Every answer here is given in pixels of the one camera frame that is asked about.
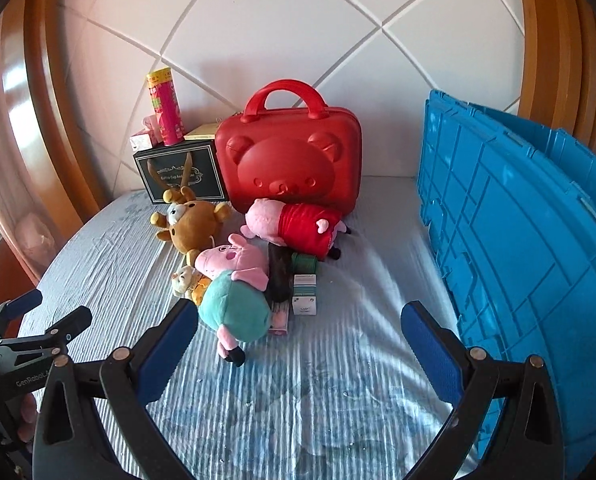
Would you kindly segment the person left hand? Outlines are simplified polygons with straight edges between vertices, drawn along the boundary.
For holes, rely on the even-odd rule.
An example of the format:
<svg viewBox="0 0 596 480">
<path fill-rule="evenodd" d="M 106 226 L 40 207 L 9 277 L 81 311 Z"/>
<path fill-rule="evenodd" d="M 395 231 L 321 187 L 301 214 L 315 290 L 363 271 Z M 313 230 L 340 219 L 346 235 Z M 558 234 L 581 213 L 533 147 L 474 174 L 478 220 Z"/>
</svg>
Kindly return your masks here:
<svg viewBox="0 0 596 480">
<path fill-rule="evenodd" d="M 33 394 L 28 393 L 20 402 L 20 425 L 17 434 L 22 442 L 30 443 L 32 441 L 37 419 L 36 398 Z"/>
</svg>

